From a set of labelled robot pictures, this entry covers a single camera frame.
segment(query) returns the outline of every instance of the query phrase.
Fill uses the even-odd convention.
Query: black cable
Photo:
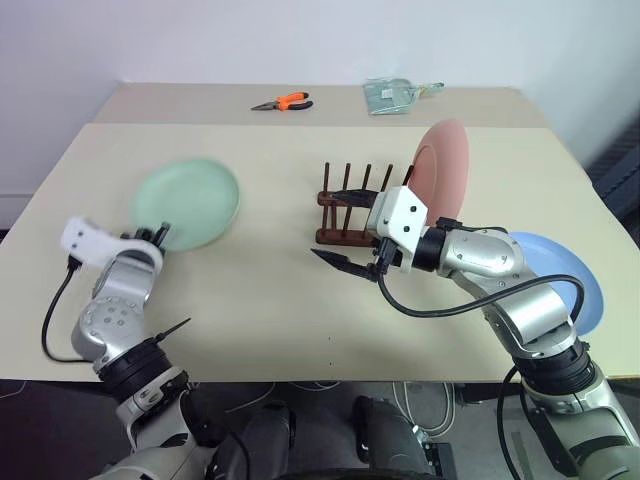
[[[520,474],[518,470],[516,470],[515,465],[513,464],[513,460],[511,460],[511,455],[509,454],[509,449],[507,448],[507,441],[504,438],[504,419],[503,419],[503,410],[504,410],[504,397],[507,391],[507,385],[516,374],[518,369],[516,367],[512,367],[507,373],[507,376],[504,377],[502,381],[502,386],[500,387],[500,394],[498,395],[498,407],[496,409],[496,417],[498,423],[498,441],[500,442],[500,450],[502,450],[502,456],[504,457],[504,461],[507,463],[507,468],[511,473],[511,476],[514,480],[522,480],[520,478]]]
[[[506,233],[507,235],[509,234],[507,229],[504,227],[465,227],[461,225],[459,227],[456,227],[456,230],[464,230],[465,232],[477,232],[478,230],[497,230],[499,232]]]
[[[47,345],[47,332],[49,331],[49,323],[51,323],[51,317],[53,316],[53,311],[55,310],[56,305],[58,304],[58,301],[60,300],[60,297],[62,296],[62,293],[64,292],[65,288],[67,288],[67,285],[69,285],[69,282],[73,277],[73,274],[76,273],[76,270],[78,270],[78,268],[80,268],[81,265],[82,265],[82,262],[80,262],[76,258],[69,255],[69,259],[67,262],[67,276],[64,277],[64,280],[62,281],[62,284],[58,288],[58,291],[53,296],[53,299],[51,300],[51,304],[49,305],[49,309],[47,310],[47,313],[44,316],[44,321],[42,322],[42,332],[40,333],[40,343],[42,345],[42,351],[47,356],[47,358],[49,358],[49,360],[52,360],[54,362],[91,363],[90,361],[85,360],[83,358],[57,357],[49,351],[49,346]]]
[[[522,413],[527,417],[527,422],[531,425],[531,415],[529,415],[529,406],[527,405],[527,399],[525,397],[524,385],[520,384],[520,406],[522,407]]]
[[[405,307],[404,305],[400,304],[395,298],[393,298],[393,296],[387,289],[387,285],[384,281],[384,275],[378,275],[378,286],[380,287],[380,291],[382,292],[382,295],[387,300],[387,302],[389,302],[391,306],[399,312],[402,312],[405,315],[409,315],[410,317],[418,318],[437,318],[459,315],[476,308],[484,307],[485,305],[489,305],[490,303],[493,303],[515,293],[520,293],[524,290],[527,290],[528,288],[550,282],[568,282],[576,286],[576,303],[573,305],[573,309],[571,310],[571,319],[575,322],[578,318],[578,314],[580,313],[580,309],[582,308],[582,304],[584,303],[584,285],[580,280],[572,277],[571,275],[556,274],[532,278],[531,280],[519,283],[518,285],[514,285],[513,287],[505,288],[504,290],[500,290],[499,292],[492,293],[491,295],[487,295],[486,297],[479,298],[478,300],[474,300],[473,302],[459,305],[457,307],[445,308],[443,310],[413,310],[411,308]]]
[[[245,479],[251,480],[251,457],[249,456],[249,450],[247,449],[247,446],[242,441],[242,438],[240,438],[240,436],[236,432],[234,432],[230,428],[228,429],[228,431],[229,431],[229,436],[235,440],[235,442],[238,444],[238,447],[240,447],[240,450],[242,451],[242,455],[244,456],[245,467],[246,467]]]

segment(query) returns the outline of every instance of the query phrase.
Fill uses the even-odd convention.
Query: table
[[[287,115],[250,110],[299,91],[310,93],[313,108]],[[514,88],[448,88],[419,100],[410,115],[370,116],[362,87],[356,85],[125,83],[94,122],[424,127],[443,118],[457,118],[467,127],[548,128],[540,111]]]
[[[322,216],[315,194],[324,162],[338,170],[351,162],[353,178],[372,163],[375,188],[388,163],[408,165],[425,130],[87,124],[0,246],[0,377],[96,380],[89,366],[53,364],[40,351],[42,317],[65,274],[58,245],[66,220],[82,214],[115,233],[129,230],[128,201],[146,175],[176,159],[207,156],[239,180],[237,219],[218,241],[168,254],[145,309],[150,333],[193,317],[164,343],[193,380],[501,379],[511,361],[480,312],[404,317],[374,284],[340,274],[309,252]],[[459,219],[537,232],[580,256],[605,297],[603,324],[586,337],[591,352],[608,375],[638,375],[640,253],[584,171],[545,127],[467,133],[471,168]],[[401,170],[390,184],[401,181]],[[363,220],[352,216],[354,224]],[[331,249],[359,263],[371,258],[365,249]],[[59,303],[49,336],[55,352],[73,354],[70,332],[98,273],[83,268]],[[453,282],[419,271],[394,272],[389,286],[420,308],[469,300]]]

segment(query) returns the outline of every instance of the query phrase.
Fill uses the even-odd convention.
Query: plate
[[[589,267],[571,250],[553,240],[527,232],[510,232],[520,244],[524,258],[537,275],[565,273],[579,279],[584,284],[584,304],[575,322],[578,335],[586,335],[595,330],[602,321],[604,298],[602,290]],[[570,283],[553,282],[553,289],[571,311],[576,301],[576,288]]]
[[[162,246],[182,251],[205,245],[222,235],[238,211],[240,189],[233,173],[208,158],[166,165],[149,175],[131,202],[136,227],[171,228]]]
[[[424,203],[427,225],[440,217],[457,218],[469,172],[469,142],[462,123],[443,120],[431,127],[418,145],[408,187]]]

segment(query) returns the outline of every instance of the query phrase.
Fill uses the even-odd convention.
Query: cable
[[[402,408],[402,405],[400,405],[400,400],[398,400],[398,392],[396,391],[396,382],[391,382],[391,388],[393,389],[393,398],[396,400],[396,406],[398,407],[398,410],[400,410],[400,412],[405,418],[409,419],[409,415],[407,415],[407,412],[404,411],[404,409]]]
[[[504,410],[504,397],[507,392],[507,385],[516,374],[518,369],[516,367],[512,367],[511,370],[507,373],[502,381],[502,386],[500,387],[500,394],[498,395],[498,407],[496,409],[496,417],[497,417],[497,425],[498,425],[498,441],[500,442],[500,450],[502,450],[502,456],[504,457],[504,461],[507,463],[507,468],[511,473],[511,476],[514,480],[522,480],[520,478],[520,474],[518,470],[516,470],[515,465],[513,464],[513,460],[511,460],[511,455],[509,454],[509,449],[507,448],[507,441],[504,438],[504,419],[502,418],[502,413]]]
[[[335,381],[331,385],[323,385],[322,382],[313,382],[313,384],[316,385],[318,388],[325,389],[325,388],[337,387],[340,384],[340,382]]]
[[[527,399],[524,395],[524,385],[520,384],[520,406],[522,407],[522,413],[524,413],[524,416],[527,417],[527,422],[529,422],[529,425],[533,427],[533,425],[531,424],[531,415],[529,415],[529,407],[527,406]]]
[[[436,226],[443,229],[445,232],[448,232],[450,230],[463,230],[465,232],[477,232],[478,230],[498,230],[499,232],[506,233],[507,235],[509,234],[507,229],[504,227],[469,227],[467,225],[463,225],[462,222],[454,220],[453,218],[445,217],[440,217],[436,222]]]
[[[430,435],[431,438],[442,437],[443,435],[446,435],[447,433],[449,433],[449,430],[453,428],[453,424],[456,421],[456,398],[455,398],[455,386],[453,384],[451,384],[451,393],[452,393],[451,421],[449,422],[449,425],[447,425],[447,428],[445,428],[443,431],[441,431],[440,433],[436,433],[435,435]]]
[[[380,291],[382,292],[382,295],[387,300],[387,302],[389,302],[391,306],[399,312],[402,312],[405,315],[409,315],[410,317],[418,318],[438,318],[459,315],[476,308],[484,307],[485,305],[489,305],[490,303],[496,302],[497,300],[508,297],[510,295],[520,293],[531,287],[550,282],[568,282],[576,286],[576,303],[574,304],[571,311],[571,319],[575,322],[575,320],[578,318],[578,314],[580,313],[580,309],[582,308],[582,304],[584,303],[584,285],[580,280],[572,277],[571,275],[556,274],[532,278],[531,280],[527,280],[518,285],[514,285],[513,287],[505,288],[504,290],[492,293],[491,295],[487,295],[486,297],[479,298],[478,300],[474,300],[473,302],[469,302],[464,305],[458,305],[457,307],[446,308],[443,310],[413,310],[411,308],[405,307],[404,305],[400,304],[395,298],[393,298],[393,296],[387,289],[387,285],[384,281],[384,275],[378,275],[378,286],[380,287]]]
[[[325,392],[327,390],[336,388],[338,385],[340,385],[340,382],[335,382],[331,385],[322,386],[320,388],[305,387],[304,385],[299,385],[296,382],[289,382],[289,384],[293,385],[296,388],[299,388],[300,390],[304,390],[305,392]]]
[[[409,416],[409,420],[411,420],[411,423],[415,425],[416,421],[413,419],[411,406],[409,405],[409,390],[407,389],[407,382],[402,382],[402,389],[404,390],[404,406],[407,407],[407,415]]]
[[[15,397],[16,395],[20,395],[24,391],[24,387],[26,386],[27,386],[27,381],[24,380],[22,382],[22,386],[18,390],[16,390],[13,393],[7,393],[6,395],[0,396],[0,400],[2,400],[3,398]]]
[[[422,425],[417,424],[415,422],[415,420],[413,419],[413,414],[411,412],[411,406],[409,405],[407,382],[403,382],[405,406],[407,408],[406,412],[402,408],[402,405],[400,405],[400,400],[398,399],[398,392],[396,390],[395,382],[391,382],[391,386],[393,388],[393,397],[394,397],[394,399],[396,401],[396,405],[397,405],[398,409],[405,416],[405,418],[407,418],[407,420],[409,420],[413,425],[417,425],[422,430],[426,431],[431,438],[441,437],[444,434],[446,434],[447,432],[449,432],[449,430],[451,430],[451,428],[453,427],[453,423],[455,422],[455,418],[456,418],[455,390],[454,390],[455,387],[453,386],[453,384],[451,385],[451,390],[452,390],[451,394],[449,393],[449,389],[447,388],[447,384],[446,383],[442,384],[442,386],[444,388],[445,399],[446,399],[446,410],[445,410],[445,414],[444,414],[444,417],[442,419],[442,422],[440,422],[439,425],[436,425],[436,426],[433,426],[433,427],[423,427]]]
[[[80,262],[80,260],[78,260],[78,259],[72,257],[71,255],[69,255],[69,258],[67,260],[67,276],[64,277],[64,280],[62,281],[62,284],[58,288],[58,291],[53,296],[53,299],[51,300],[51,304],[49,305],[49,309],[47,310],[47,313],[44,316],[44,321],[42,322],[42,332],[40,333],[40,344],[42,346],[42,351],[47,356],[47,358],[49,358],[49,360],[52,360],[54,362],[58,362],[58,363],[91,363],[89,360],[85,360],[83,358],[60,358],[60,357],[57,357],[56,355],[52,354],[49,351],[49,346],[47,345],[47,333],[49,331],[49,323],[51,323],[51,317],[53,316],[53,311],[55,310],[56,305],[58,304],[58,301],[60,300],[60,297],[62,296],[62,293],[64,292],[65,288],[67,288],[67,285],[69,285],[69,282],[71,281],[71,278],[73,277],[73,274],[81,266],[82,266],[82,262]]]
[[[246,402],[246,403],[243,403],[241,405],[238,405],[237,407],[229,408],[229,409],[225,410],[224,413],[237,412],[238,410],[242,410],[243,408],[247,408],[247,407],[250,407],[251,405],[255,405],[256,403],[264,400],[269,395],[271,395],[271,392],[273,392],[273,390],[275,388],[276,388],[276,382],[271,382],[271,387],[269,388],[269,390],[267,390],[266,393],[260,395],[258,398],[254,399],[254,400],[251,400],[249,402]]]
[[[246,480],[251,480],[251,457],[249,455],[249,450],[247,449],[247,446],[244,444],[244,442],[242,441],[242,439],[240,438],[240,436],[234,432],[233,430],[229,429],[229,436],[231,438],[233,438],[235,440],[235,442],[238,444],[238,447],[240,447],[240,450],[242,451],[242,455],[244,456],[244,461],[245,461],[245,479]]]

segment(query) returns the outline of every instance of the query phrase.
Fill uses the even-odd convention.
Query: pink plate
[[[467,189],[469,142],[462,123],[436,123],[422,137],[413,157],[408,186],[429,208],[427,225],[440,217],[456,218]]]

